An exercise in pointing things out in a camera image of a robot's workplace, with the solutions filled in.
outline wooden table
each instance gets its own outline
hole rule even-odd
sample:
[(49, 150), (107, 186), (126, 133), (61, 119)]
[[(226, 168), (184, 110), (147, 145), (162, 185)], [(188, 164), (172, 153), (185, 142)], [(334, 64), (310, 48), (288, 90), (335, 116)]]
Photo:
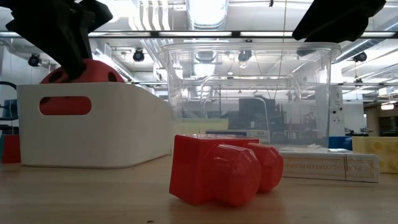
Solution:
[(284, 178), (231, 208), (170, 195), (170, 168), (169, 156), (114, 170), (6, 166), (0, 223), (398, 223), (398, 175), (379, 184)]

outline yellow sponge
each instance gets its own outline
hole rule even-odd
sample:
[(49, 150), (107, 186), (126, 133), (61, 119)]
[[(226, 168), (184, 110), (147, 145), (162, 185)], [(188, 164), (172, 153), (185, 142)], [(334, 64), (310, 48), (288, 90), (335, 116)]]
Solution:
[(398, 173), (398, 137), (353, 137), (353, 151), (377, 155), (382, 173)]

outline white box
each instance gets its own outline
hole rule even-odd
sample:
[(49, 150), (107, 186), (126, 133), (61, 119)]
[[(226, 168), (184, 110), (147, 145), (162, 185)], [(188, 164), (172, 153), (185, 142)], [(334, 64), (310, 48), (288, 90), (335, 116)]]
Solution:
[[(18, 86), (21, 161), (27, 166), (129, 167), (170, 154), (171, 109), (144, 89), (125, 83)], [(47, 96), (86, 96), (91, 111), (46, 116)]]
[(262, 144), (269, 144), (271, 140), (269, 131), (263, 130), (206, 130), (206, 134), (234, 134), (238, 136), (258, 138)]
[(379, 182), (379, 158), (368, 154), (280, 152), (283, 177)]

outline clear plastic container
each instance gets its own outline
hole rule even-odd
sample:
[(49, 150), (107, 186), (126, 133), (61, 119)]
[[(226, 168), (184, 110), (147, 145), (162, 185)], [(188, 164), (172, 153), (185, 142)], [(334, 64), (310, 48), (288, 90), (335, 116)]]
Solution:
[(329, 43), (167, 45), (160, 58), (174, 134), (218, 131), (285, 149), (327, 146), (330, 65), (339, 53)]

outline red object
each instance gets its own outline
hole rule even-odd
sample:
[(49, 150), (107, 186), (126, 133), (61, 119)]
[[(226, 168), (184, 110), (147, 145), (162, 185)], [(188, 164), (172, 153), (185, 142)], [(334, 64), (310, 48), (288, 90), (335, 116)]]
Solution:
[(1, 162), (3, 164), (21, 162), (21, 150), (19, 147), (18, 134), (4, 135), (4, 147)]
[[(70, 80), (63, 67), (47, 75), (40, 84), (49, 83), (98, 83), (121, 82), (124, 80), (109, 65), (92, 59), (83, 59), (86, 70), (79, 78)], [(40, 101), (44, 115), (84, 115), (91, 110), (91, 101), (84, 96), (45, 97)]]
[(245, 205), (282, 177), (282, 157), (258, 142), (228, 135), (177, 135), (170, 193), (193, 205), (212, 200)]

